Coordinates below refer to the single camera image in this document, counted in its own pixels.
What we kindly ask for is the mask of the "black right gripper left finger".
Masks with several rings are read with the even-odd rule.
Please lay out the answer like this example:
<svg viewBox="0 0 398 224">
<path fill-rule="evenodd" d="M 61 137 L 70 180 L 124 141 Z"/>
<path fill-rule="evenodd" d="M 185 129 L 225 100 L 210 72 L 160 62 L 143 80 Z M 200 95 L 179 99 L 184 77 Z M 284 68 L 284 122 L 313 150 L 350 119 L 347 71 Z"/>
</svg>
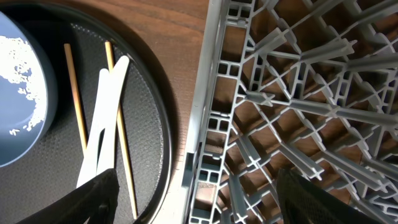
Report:
<svg viewBox="0 0 398 224">
<path fill-rule="evenodd" d="M 107 169 L 55 203 L 21 220 L 26 223 L 114 222 L 118 206 L 119 182 L 115 169 Z"/>
</svg>

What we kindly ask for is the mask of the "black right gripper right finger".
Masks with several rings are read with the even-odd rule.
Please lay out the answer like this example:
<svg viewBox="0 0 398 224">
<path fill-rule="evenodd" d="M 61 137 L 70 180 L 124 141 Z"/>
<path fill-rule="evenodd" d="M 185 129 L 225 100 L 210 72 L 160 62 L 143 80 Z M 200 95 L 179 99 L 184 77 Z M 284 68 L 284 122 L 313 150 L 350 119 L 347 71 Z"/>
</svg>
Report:
<svg viewBox="0 0 398 224">
<path fill-rule="evenodd" d="M 279 170 L 276 187 L 284 224 L 377 223 L 291 170 Z"/>
</svg>

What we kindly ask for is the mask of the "round black serving tray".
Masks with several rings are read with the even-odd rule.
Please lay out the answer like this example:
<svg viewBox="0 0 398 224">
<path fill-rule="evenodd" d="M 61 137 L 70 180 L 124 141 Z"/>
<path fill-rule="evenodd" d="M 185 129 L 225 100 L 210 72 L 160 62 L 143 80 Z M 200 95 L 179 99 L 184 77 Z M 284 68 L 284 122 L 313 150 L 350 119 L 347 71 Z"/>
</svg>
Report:
<svg viewBox="0 0 398 224">
<path fill-rule="evenodd" d="M 75 189 L 83 151 L 63 46 L 68 43 L 72 47 L 83 111 L 90 125 L 98 74 L 107 66 L 104 43 L 110 41 L 115 58 L 127 55 L 131 59 L 122 108 L 138 211 L 134 218 L 123 159 L 117 153 L 119 195 L 114 221 L 150 223 L 170 180 L 173 137 L 157 85 L 134 47 L 97 17 L 67 6 L 7 2 L 1 4 L 1 11 L 37 39 L 54 67 L 58 84 L 57 113 L 48 132 L 24 156 L 1 168 L 1 222 L 17 223 Z"/>
</svg>

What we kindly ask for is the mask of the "dark blue plate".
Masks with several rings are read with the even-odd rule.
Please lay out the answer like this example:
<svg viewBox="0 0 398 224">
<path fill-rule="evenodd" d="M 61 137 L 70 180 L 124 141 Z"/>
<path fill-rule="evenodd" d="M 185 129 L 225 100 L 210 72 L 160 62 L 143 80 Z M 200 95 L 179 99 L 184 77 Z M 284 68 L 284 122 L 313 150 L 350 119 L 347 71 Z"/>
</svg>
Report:
<svg viewBox="0 0 398 224">
<path fill-rule="evenodd" d="M 57 103 L 57 79 L 44 49 L 1 14 L 1 166 L 20 159 L 43 137 Z"/>
</svg>

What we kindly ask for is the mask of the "wooden chopstick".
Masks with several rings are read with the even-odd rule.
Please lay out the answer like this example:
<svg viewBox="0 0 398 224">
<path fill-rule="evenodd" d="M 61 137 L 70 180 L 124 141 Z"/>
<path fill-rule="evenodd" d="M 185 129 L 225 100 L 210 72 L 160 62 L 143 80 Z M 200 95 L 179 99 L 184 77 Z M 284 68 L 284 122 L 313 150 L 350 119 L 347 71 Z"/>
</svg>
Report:
<svg viewBox="0 0 398 224">
<path fill-rule="evenodd" d="M 106 41 L 104 43 L 104 45 L 105 45 L 108 68 L 111 71 L 114 67 L 113 47 L 112 47 L 110 41 Z M 118 108 L 117 127 L 118 127 L 119 140 L 120 140 L 120 144 L 121 144 L 121 154 L 123 157 L 124 172 L 125 172 L 125 176 L 126 176 L 127 189 L 129 192 L 132 215 L 133 215 L 133 219 L 136 220 L 137 219 L 136 196 L 135 196 L 135 191 L 134 191 L 134 181 L 133 181 L 131 163 L 130 163 L 130 158 L 129 158 L 129 150 L 128 150 L 128 145 L 127 145 L 126 130 L 125 130 L 125 126 L 124 126 L 124 117 L 123 117 L 121 104 L 119 104 L 119 108 Z"/>
<path fill-rule="evenodd" d="M 69 74 L 70 85 L 71 85 L 71 90 L 72 90 L 73 104 L 75 107 L 76 120 L 78 123 L 78 132 L 79 132 L 79 136 L 80 136 L 81 148 L 83 150 L 83 154 L 85 154 L 86 147 L 87 147 L 85 120 L 83 117 L 83 110 L 82 110 L 81 102 L 80 102 L 80 93 L 79 93 L 79 89 L 78 89 L 75 67 L 74 67 L 74 63 L 73 63 L 72 49 L 71 49 L 70 44 L 64 44 L 63 47 L 64 47 L 65 57 L 66 57 L 66 61 L 67 61 L 68 74 Z"/>
</svg>

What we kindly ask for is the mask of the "grey dishwasher rack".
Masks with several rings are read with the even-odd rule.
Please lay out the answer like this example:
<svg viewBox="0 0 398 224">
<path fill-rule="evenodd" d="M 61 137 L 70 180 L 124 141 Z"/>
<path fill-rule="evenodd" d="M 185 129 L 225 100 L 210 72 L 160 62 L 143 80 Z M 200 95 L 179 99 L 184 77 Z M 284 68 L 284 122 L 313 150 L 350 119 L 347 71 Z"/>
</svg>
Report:
<svg viewBox="0 0 398 224">
<path fill-rule="evenodd" d="M 210 1 L 177 223 L 282 223 L 291 169 L 397 221 L 397 0 Z"/>
</svg>

